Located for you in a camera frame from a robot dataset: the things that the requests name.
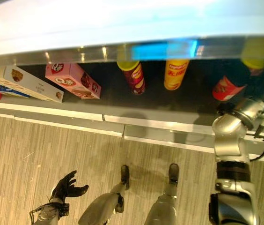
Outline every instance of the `wooden floor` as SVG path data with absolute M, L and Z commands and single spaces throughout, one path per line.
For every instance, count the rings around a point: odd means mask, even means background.
M 209 224 L 213 154 L 0 118 L 0 225 L 29 224 L 28 212 L 47 203 L 52 187 L 72 170 L 78 170 L 77 184 L 90 188 L 82 197 L 67 198 L 70 215 L 59 224 L 77 224 L 92 200 L 120 181 L 123 164 L 130 167 L 131 189 L 124 213 L 113 215 L 110 224 L 142 225 L 173 162 L 180 166 L 177 224 Z M 252 179 L 264 225 L 264 162 L 252 164 Z

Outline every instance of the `chip can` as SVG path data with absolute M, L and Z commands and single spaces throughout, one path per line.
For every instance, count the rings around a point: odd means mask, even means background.
M 133 94 L 140 95 L 146 89 L 141 63 L 139 61 L 118 61 Z
M 181 86 L 189 60 L 167 60 L 164 74 L 164 87 L 176 90 Z

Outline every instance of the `white box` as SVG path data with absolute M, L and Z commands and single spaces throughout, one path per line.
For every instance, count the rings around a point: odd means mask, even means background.
M 0 85 L 46 101 L 62 102 L 64 94 L 58 88 L 16 66 L 0 67 Z

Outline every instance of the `blue box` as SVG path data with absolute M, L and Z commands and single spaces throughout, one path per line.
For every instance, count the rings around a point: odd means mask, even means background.
M 5 95 L 12 95 L 12 96 L 17 96 L 17 97 L 24 97 L 24 98 L 29 98 L 29 95 L 26 95 L 24 93 L 21 93 L 17 90 L 13 90 L 11 88 L 5 87 L 0 85 L 0 93 L 5 94 Z

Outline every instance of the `pink box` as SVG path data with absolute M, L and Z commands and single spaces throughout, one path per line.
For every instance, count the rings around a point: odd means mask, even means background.
M 45 77 L 81 99 L 100 98 L 101 86 L 76 63 L 47 64 Z

